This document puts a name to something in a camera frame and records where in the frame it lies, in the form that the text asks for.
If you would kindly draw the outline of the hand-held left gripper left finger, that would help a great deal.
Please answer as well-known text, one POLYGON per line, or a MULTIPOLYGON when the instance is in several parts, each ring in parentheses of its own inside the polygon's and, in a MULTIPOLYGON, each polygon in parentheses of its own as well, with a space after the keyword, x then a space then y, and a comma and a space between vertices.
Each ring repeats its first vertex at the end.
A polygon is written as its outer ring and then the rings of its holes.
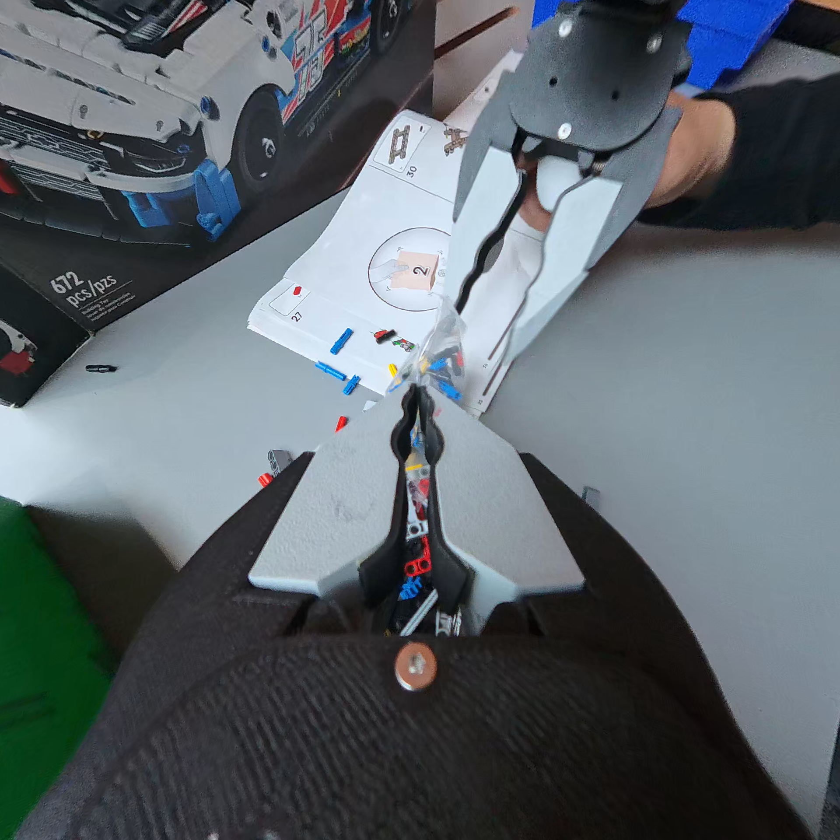
POLYGON ((401 385, 320 447, 248 574, 253 586, 326 597, 358 585, 366 602, 396 590, 416 416, 416 387, 401 385))

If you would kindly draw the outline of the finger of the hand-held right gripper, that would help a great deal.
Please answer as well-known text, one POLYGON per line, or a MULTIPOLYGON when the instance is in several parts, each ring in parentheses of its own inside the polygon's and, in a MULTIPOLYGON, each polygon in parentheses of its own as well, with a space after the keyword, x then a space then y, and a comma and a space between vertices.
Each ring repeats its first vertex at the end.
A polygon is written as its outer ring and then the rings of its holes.
POLYGON ((460 164, 446 289, 462 313, 472 287, 487 271, 490 252, 501 242, 526 192, 526 175, 509 150, 488 145, 483 154, 469 144, 460 164))
POLYGON ((542 242, 539 270, 507 342, 507 362, 528 348, 588 273, 587 263, 622 190, 620 182, 587 177, 561 194, 542 242))

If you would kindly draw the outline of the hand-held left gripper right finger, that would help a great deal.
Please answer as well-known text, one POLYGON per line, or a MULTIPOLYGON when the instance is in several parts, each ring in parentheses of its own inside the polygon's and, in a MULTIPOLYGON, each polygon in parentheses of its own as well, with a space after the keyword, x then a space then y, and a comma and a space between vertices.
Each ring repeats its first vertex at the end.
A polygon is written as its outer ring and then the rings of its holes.
POLYGON ((501 604, 582 592, 585 578, 519 452, 446 395, 422 390, 429 536, 440 605, 481 632, 501 604))

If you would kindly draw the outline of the clear bag of mixed lego pieces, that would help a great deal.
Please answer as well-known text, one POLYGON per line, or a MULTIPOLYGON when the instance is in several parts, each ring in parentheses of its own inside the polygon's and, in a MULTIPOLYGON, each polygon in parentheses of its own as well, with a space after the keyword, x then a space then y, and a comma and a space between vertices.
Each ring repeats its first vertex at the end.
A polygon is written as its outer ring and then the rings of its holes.
POLYGON ((405 509, 392 588, 376 608, 373 629, 385 637, 453 637, 465 631, 475 579, 444 534, 439 463, 445 450, 437 412, 458 406, 465 390, 463 333, 453 304, 442 301, 434 326, 394 375, 388 396, 405 396, 405 418, 392 437, 401 463, 398 485, 405 509))

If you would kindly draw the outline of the person's right forearm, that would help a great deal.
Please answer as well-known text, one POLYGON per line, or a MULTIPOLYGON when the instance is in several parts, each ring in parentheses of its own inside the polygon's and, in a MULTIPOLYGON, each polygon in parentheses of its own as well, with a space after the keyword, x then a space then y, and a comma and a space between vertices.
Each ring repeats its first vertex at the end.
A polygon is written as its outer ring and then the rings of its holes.
POLYGON ((734 231, 838 222, 838 75, 695 98, 733 111, 728 166, 709 196, 645 208, 643 224, 734 231))

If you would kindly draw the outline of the black lego car box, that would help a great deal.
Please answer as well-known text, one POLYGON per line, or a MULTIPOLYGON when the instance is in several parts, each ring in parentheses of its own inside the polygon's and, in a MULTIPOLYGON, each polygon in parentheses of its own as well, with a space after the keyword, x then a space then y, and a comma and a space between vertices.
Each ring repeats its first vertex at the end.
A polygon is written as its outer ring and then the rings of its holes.
POLYGON ((353 183, 432 107, 430 1, 2 1, 2 405, 353 183))

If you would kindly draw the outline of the person's right hand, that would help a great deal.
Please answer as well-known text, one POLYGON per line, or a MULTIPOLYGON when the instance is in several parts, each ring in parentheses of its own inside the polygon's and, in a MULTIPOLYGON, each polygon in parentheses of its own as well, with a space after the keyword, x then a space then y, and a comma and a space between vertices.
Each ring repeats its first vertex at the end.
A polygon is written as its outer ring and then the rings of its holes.
POLYGON ((667 105, 680 111, 680 119, 646 209, 709 196, 732 153, 736 120, 726 102, 688 98, 672 91, 667 105))

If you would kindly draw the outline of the blue plastic bin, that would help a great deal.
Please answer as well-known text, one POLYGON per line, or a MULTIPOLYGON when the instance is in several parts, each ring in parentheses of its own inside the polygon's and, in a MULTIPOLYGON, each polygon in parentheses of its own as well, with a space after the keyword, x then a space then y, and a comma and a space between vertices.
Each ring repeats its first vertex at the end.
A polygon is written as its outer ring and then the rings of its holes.
POLYGON ((709 89, 740 70, 791 2, 536 2, 520 91, 664 99, 683 76, 709 89))

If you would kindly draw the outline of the white instruction booklet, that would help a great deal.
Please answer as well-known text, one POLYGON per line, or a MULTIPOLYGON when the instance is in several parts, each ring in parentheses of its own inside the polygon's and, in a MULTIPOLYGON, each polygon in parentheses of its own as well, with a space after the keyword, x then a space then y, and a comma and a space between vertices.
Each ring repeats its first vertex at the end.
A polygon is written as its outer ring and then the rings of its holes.
POLYGON ((434 326, 445 290, 453 204, 468 132, 515 70, 511 50, 445 121, 404 110, 314 245, 256 303, 248 327, 384 394, 434 326), (334 341, 353 336, 338 355, 334 341))

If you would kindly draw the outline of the green plastic bin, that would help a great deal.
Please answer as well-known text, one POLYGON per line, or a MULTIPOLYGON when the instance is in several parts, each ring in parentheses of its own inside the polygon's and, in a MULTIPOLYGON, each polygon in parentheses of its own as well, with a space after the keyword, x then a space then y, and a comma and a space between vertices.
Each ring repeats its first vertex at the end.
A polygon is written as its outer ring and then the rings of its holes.
POLYGON ((1 500, 1 838, 56 781, 110 687, 112 658, 26 509, 1 500))

